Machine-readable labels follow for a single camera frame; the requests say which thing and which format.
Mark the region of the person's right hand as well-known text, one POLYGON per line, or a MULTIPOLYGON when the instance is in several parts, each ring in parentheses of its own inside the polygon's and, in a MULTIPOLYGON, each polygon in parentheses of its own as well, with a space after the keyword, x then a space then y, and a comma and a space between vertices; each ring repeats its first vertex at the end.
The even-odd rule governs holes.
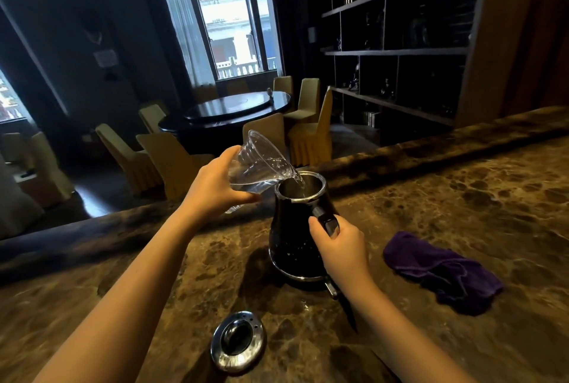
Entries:
POLYGON ((364 234, 345 218, 337 216, 339 233, 328 249, 318 249, 331 279, 352 302, 368 300, 378 293, 369 270, 364 234))

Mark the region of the person's left hand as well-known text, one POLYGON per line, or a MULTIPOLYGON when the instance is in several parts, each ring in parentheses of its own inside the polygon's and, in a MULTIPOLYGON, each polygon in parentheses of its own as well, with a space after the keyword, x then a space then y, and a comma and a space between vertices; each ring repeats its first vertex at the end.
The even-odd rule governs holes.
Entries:
POLYGON ((224 214, 224 194, 232 189, 229 182, 229 165, 241 147, 235 145, 204 165, 193 181, 179 210, 183 219, 198 226, 224 214))

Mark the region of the black steel electric kettle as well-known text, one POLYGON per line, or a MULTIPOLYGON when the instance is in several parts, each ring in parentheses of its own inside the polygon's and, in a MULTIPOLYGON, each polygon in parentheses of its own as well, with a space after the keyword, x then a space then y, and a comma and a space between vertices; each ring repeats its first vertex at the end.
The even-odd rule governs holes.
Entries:
POLYGON ((340 301, 350 326, 357 332, 351 305, 325 269, 309 231, 309 218, 313 216, 331 238, 340 232, 338 212, 328 194, 327 181, 313 171, 301 171, 299 176, 303 184, 288 178, 274 186, 269 257, 275 269, 289 280, 325 286, 331 297, 340 301))

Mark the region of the clear plastic cup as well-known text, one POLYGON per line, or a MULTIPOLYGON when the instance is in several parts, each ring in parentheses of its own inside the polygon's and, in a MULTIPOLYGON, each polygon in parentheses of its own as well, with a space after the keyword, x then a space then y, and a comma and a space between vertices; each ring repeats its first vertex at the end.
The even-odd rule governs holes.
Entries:
POLYGON ((232 159, 228 177, 232 189, 257 194, 290 178, 304 185, 304 180, 285 156, 255 130, 248 132, 245 143, 232 159))

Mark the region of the person's left forearm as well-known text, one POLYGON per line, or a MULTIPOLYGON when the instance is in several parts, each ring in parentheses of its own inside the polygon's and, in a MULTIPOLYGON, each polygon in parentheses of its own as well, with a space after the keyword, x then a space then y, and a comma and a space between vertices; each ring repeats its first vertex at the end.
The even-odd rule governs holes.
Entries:
POLYGON ((190 240, 208 215, 178 209, 32 383, 134 383, 190 240))

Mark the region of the person's right forearm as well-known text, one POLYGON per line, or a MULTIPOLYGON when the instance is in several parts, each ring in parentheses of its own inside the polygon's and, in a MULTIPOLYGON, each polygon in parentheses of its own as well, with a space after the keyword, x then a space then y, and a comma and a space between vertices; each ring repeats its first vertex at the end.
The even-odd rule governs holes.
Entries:
POLYGON ((402 383, 478 383, 423 335, 372 281, 346 295, 383 345, 402 383))

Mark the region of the round dark dining table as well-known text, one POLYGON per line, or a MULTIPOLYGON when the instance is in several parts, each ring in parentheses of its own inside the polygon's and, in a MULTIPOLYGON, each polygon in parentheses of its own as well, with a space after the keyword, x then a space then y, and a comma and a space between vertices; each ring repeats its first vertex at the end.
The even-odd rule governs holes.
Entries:
POLYGON ((219 156, 226 148, 243 143, 242 130, 246 123, 276 113, 285 113, 293 106, 293 99, 286 92, 275 91, 271 96, 274 99, 274 106, 232 120, 192 124, 184 118, 189 109, 187 108, 182 113, 168 114, 159 121, 158 126, 161 131, 171 133, 190 155, 219 156))

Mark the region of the group of covered dining chairs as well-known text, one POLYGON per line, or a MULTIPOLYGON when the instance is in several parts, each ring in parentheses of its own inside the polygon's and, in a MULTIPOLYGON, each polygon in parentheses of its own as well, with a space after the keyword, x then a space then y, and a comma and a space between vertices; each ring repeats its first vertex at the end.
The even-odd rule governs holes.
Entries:
MULTIPOLYGON (((330 130, 318 133, 319 141, 308 139, 310 130, 316 130, 317 123, 298 123, 293 126, 290 142, 291 161, 314 164, 318 156, 330 161, 332 141, 330 130)), ((140 195, 159 185, 164 186, 168 200, 181 199, 194 181, 199 169, 209 163, 210 154, 189 155, 177 139, 166 132, 137 135, 142 151, 134 151, 106 124, 96 129, 101 142, 117 161, 135 195, 140 195)), ((30 138, 19 133, 2 135, 5 147, 19 153, 15 162, 22 165, 16 172, 15 181, 21 189, 35 199, 42 207, 52 207, 68 199, 75 192, 75 186, 60 169, 57 157, 44 133, 30 138)))

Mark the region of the dark glass turntable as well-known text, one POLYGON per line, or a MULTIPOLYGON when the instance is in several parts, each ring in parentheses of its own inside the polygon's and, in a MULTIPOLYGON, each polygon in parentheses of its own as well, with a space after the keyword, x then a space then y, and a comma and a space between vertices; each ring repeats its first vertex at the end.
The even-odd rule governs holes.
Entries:
POLYGON ((202 102, 189 108, 184 118, 192 124, 211 124, 257 113, 272 106, 274 99, 267 92, 241 93, 202 102))

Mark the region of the purple cloth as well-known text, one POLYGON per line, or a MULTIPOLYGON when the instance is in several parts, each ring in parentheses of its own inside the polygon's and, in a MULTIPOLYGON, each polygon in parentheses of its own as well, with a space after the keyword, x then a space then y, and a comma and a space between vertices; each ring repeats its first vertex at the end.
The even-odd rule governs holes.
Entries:
POLYGON ((398 275, 433 292, 457 313, 485 313, 504 285, 479 262, 399 231, 383 249, 383 260, 398 275))

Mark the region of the round steel kettle lid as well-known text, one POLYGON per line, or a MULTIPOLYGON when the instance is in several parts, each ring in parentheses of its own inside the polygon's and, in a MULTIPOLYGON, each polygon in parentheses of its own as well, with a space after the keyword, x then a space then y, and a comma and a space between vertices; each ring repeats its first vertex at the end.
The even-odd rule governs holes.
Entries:
POLYGON ((210 343, 213 365, 226 374, 243 374, 255 367, 267 346, 267 332, 251 311, 238 311, 225 318, 210 343))

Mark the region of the tall black-framed window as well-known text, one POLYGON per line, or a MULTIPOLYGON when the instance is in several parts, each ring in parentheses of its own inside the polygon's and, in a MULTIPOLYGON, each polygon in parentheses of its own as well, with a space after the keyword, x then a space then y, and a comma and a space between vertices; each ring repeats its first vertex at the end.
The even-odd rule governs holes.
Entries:
POLYGON ((192 0, 215 81, 279 72, 272 0, 192 0))

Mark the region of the sheer white curtain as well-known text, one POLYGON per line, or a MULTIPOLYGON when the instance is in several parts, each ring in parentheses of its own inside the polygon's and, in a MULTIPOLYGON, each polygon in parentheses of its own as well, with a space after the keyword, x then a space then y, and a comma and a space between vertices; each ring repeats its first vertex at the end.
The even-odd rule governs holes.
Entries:
POLYGON ((166 0, 166 3, 191 83, 213 85, 215 78, 192 0, 166 0))

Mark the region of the dark wooden shelf unit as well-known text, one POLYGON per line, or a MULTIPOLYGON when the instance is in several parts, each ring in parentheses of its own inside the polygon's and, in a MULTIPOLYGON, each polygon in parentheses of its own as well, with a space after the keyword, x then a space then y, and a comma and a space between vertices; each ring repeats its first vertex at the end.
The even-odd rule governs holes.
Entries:
POLYGON ((319 47, 333 115, 380 128, 453 128, 477 0, 322 0, 319 47), (348 90, 357 63, 359 92, 348 90))

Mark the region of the small side window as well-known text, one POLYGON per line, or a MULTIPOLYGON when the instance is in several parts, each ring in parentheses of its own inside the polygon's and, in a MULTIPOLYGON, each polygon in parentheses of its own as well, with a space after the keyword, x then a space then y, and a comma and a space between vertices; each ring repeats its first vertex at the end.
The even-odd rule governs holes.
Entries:
POLYGON ((28 119, 28 112, 0 69, 0 123, 28 119))

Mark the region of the white wall plate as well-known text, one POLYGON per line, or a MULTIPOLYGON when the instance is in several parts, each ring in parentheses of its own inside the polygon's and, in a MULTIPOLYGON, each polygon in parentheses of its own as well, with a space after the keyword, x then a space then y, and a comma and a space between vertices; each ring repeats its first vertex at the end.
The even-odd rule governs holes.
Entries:
POLYGON ((118 55, 114 49, 100 49, 92 54, 97 65, 102 69, 109 69, 119 65, 118 55))

